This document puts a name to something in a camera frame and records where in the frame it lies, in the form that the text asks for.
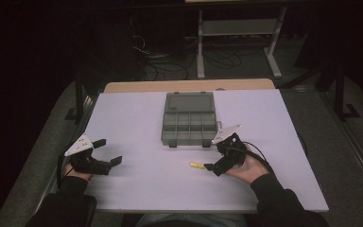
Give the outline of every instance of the dark background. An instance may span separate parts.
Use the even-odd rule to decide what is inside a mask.
[[[363,90],[363,1],[330,2],[290,8],[283,33],[308,33],[299,66],[311,69],[333,56]],[[182,54],[183,36],[197,36],[195,15],[191,10],[86,15],[62,10],[55,1],[0,1],[0,208],[56,100],[75,77],[90,95],[109,81],[142,79],[144,59],[131,48],[137,42],[132,32],[155,48]]]

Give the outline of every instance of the black sleeve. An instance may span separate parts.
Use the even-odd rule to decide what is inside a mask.
[[[296,194],[283,189],[274,174],[259,177],[251,184],[259,202],[262,226],[313,226]]]
[[[87,205],[84,192],[88,182],[78,177],[66,177],[57,194],[43,199],[40,210],[26,226],[84,226]]]

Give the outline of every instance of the table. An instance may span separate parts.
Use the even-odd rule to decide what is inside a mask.
[[[214,92],[217,120],[224,127],[243,125],[237,134],[263,151],[281,184],[296,192],[305,209],[328,210],[281,94],[267,79],[109,84],[97,100],[86,134],[93,141],[107,139],[107,146],[94,151],[96,159],[108,161],[123,155],[123,163],[109,176],[95,176],[90,182],[86,194],[97,198],[97,209],[121,213],[256,211],[257,199],[247,184],[189,166],[192,161],[217,161],[220,154],[215,146],[162,145],[166,91],[188,91],[188,84],[190,91]]]

